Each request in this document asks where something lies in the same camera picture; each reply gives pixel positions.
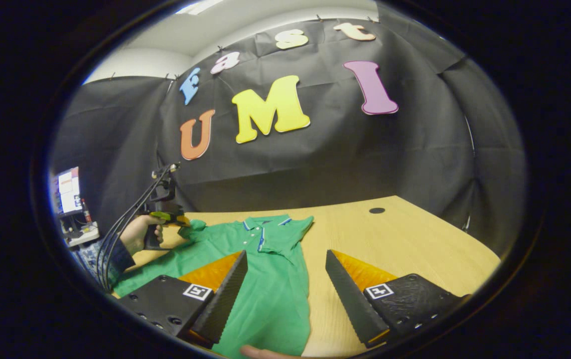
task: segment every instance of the computer monitor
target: computer monitor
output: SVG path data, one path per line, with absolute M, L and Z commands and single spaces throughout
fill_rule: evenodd
M 71 168 L 53 178 L 53 195 L 58 216 L 81 213 L 80 168 Z

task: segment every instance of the foam letter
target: foam letter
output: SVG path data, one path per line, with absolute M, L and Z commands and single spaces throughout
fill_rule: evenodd
M 399 110 L 396 102 L 390 100 L 388 93 L 376 73 L 379 65 L 371 61 L 348 61 L 343 67 L 351 70 L 363 91 L 365 102 L 361 109 L 368 115 L 393 114 Z
M 188 120 L 180 127 L 181 131 L 181 156 L 188 161 L 198 159 L 206 152 L 208 145 L 210 145 L 210 122 L 215 110 L 206 111 L 199 120 L 201 121 L 201 141 L 197 146 L 192 145 L 192 127 L 194 127 L 196 120 Z
M 303 129 L 310 125 L 310 118 L 303 114 L 299 97 L 296 93 L 296 84 L 299 76 L 290 75 L 281 77 L 272 83 L 267 99 L 264 101 L 256 92 L 247 89 L 233 97 L 233 104 L 237 105 L 239 118 L 239 134 L 237 143 L 246 143 L 257 138 L 257 130 L 252 129 L 251 120 L 268 135 L 272 128 L 272 119 L 277 112 L 277 132 L 287 132 Z
M 239 52 L 231 52 L 224 57 L 221 57 L 215 63 L 210 73 L 215 75 L 215 73 L 220 73 L 221 71 L 228 70 L 229 68 L 233 68 L 236 64 L 239 63 Z
M 183 96 L 185 96 L 186 100 L 183 102 L 184 105 L 188 105 L 188 102 L 192 100 L 192 96 L 197 93 L 197 84 L 199 84 L 199 77 L 197 77 L 197 73 L 199 73 L 199 68 L 195 68 L 192 70 L 188 78 L 181 84 L 179 91 L 183 92 Z
M 286 48 L 302 46 L 308 43 L 308 36 L 304 36 L 303 31 L 299 29 L 285 30 L 279 32 L 275 39 L 277 42 L 277 47 L 281 50 L 286 50 Z
M 352 25 L 349 22 L 344 22 L 334 27 L 334 30 L 341 30 L 347 37 L 357 39 L 358 41 L 371 41 L 376 38 L 374 34 L 363 34 L 359 31 L 362 29 L 363 27 L 361 25 Z

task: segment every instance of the desk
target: desk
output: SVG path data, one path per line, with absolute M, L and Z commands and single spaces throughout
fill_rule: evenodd
M 372 214 L 369 210 L 374 207 L 385 211 Z M 500 264 L 500 259 L 476 239 L 397 196 L 332 206 L 186 216 L 216 224 L 284 213 L 295 220 L 314 216 L 314 224 L 301 241 L 310 275 L 311 332 L 304 357 L 347 357 L 365 351 L 325 271 L 327 249 L 397 277 L 417 273 L 457 296 L 474 293 Z M 164 229 L 163 247 L 172 248 L 183 241 L 177 227 Z M 127 271 L 164 253 L 138 252 L 133 256 L 136 265 Z

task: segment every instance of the hand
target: hand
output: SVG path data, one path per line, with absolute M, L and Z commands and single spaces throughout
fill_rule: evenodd
M 239 352 L 242 353 L 242 355 L 245 355 L 248 358 L 251 359 L 302 359 L 302 357 L 295 357 L 292 355 L 286 355 L 286 354 L 281 354 L 281 353 L 275 353 L 273 351 L 270 350 L 259 350 L 253 346 L 242 346 L 239 349 Z
M 157 240 L 162 243 L 164 241 L 164 234 L 162 233 L 161 224 L 164 222 L 165 220 L 162 218 L 147 214 L 138 216 L 133 219 L 132 222 L 128 223 L 126 228 L 124 228 L 124 232 L 122 232 L 122 236 L 120 236 L 128 253 L 133 255 L 144 249 L 144 236 L 146 236 L 148 226 L 151 224 L 158 225 L 155 229 L 155 235 L 157 236 Z

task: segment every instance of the letter m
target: letter m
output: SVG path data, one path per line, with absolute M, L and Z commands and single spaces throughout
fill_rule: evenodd
M 246 143 L 257 138 L 257 130 L 252 129 L 254 121 L 261 133 L 268 135 L 272 128 L 272 120 L 277 113 L 277 132 L 303 129 L 310 125 L 310 118 L 303 114 L 296 84 L 299 76 L 290 75 L 272 83 L 267 99 L 264 101 L 256 92 L 247 89 L 233 97 L 239 116 L 239 134 L 237 143 Z

